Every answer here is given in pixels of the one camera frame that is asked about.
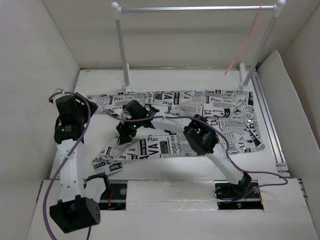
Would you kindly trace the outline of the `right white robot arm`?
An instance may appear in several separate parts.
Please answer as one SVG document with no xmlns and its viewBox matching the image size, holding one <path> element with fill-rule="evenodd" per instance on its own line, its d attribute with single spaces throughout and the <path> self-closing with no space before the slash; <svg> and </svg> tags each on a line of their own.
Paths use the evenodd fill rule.
<svg viewBox="0 0 320 240">
<path fill-rule="evenodd" d="M 136 100 L 124 105 L 122 110 L 128 112 L 129 118 L 118 119 L 116 130 L 121 145 L 131 142 L 141 127 L 182 134 L 194 152 L 207 157 L 223 173 L 232 199 L 249 193 L 251 176 L 235 165 L 228 151 L 222 148 L 217 131 L 202 116 L 160 116 L 156 108 L 146 109 Z"/>
</svg>

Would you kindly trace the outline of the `newspaper print trousers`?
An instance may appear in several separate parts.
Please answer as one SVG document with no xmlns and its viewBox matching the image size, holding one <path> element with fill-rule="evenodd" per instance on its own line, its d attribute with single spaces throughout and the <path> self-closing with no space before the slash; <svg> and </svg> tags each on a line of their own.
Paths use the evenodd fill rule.
<svg viewBox="0 0 320 240">
<path fill-rule="evenodd" d="M 250 91 L 149 91 L 88 95 L 97 114 L 119 120 L 117 136 L 93 161 L 198 157 L 221 146 L 229 155 L 262 150 Z"/>
</svg>

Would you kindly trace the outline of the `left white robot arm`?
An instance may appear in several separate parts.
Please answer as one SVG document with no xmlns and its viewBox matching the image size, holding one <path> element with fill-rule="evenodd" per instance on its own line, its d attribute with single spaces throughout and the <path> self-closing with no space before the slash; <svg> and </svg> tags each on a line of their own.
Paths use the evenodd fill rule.
<svg viewBox="0 0 320 240">
<path fill-rule="evenodd" d="M 68 234 L 91 228 L 101 222 L 99 202 L 112 193 L 105 173 L 85 177 L 83 174 L 84 135 L 97 105 L 79 93 L 52 97 L 59 116 L 54 127 L 54 140 L 59 154 L 59 194 L 49 207 L 55 224 Z"/>
</svg>

